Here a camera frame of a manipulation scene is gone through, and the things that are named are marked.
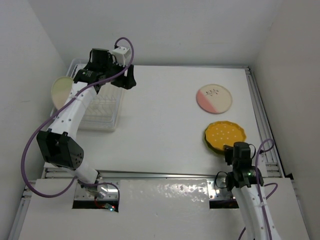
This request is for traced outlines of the green dotted plate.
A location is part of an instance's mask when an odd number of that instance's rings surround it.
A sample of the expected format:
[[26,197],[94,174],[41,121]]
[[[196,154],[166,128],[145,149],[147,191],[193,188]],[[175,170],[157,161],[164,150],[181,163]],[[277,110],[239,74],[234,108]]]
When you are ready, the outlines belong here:
[[223,150],[219,150],[217,148],[214,148],[208,141],[206,138],[206,134],[205,132],[203,132],[203,142],[205,144],[205,146],[213,153],[215,153],[217,156],[225,156],[225,153]]

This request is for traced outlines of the orange dotted plate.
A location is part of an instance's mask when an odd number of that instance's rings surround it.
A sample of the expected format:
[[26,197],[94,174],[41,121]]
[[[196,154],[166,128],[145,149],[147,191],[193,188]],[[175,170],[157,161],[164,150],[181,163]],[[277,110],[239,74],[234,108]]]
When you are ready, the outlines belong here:
[[206,143],[218,151],[223,151],[224,146],[233,146],[235,142],[244,142],[246,139],[245,130],[230,121],[213,122],[204,131]]

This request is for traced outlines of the white pink floral plate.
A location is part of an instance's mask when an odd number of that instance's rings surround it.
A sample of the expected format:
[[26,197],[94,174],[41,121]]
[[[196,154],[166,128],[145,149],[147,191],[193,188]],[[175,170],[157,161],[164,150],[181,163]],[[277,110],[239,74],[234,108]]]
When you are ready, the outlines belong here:
[[202,86],[196,93],[196,102],[201,109],[211,114],[227,112],[233,103],[231,93],[218,84]]

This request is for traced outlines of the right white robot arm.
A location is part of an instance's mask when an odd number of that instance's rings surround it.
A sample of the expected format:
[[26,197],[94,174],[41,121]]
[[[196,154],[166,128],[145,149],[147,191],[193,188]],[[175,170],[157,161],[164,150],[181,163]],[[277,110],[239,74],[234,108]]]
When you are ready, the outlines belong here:
[[224,145],[224,158],[232,171],[225,178],[226,189],[232,193],[238,204],[245,232],[249,240],[280,240],[272,219],[265,185],[258,168],[259,154],[252,163],[251,148],[246,142]]

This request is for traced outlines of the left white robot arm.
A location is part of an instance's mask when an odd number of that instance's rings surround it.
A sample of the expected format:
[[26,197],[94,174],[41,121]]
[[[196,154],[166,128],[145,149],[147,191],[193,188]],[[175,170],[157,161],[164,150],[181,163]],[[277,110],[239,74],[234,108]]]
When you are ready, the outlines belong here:
[[87,188],[98,185],[99,172],[89,166],[83,148],[76,141],[80,123],[103,85],[111,83],[126,90],[136,86],[133,58],[132,48],[115,46],[111,51],[93,48],[86,66],[72,78],[69,96],[56,111],[54,121],[36,136],[44,161],[66,170]]

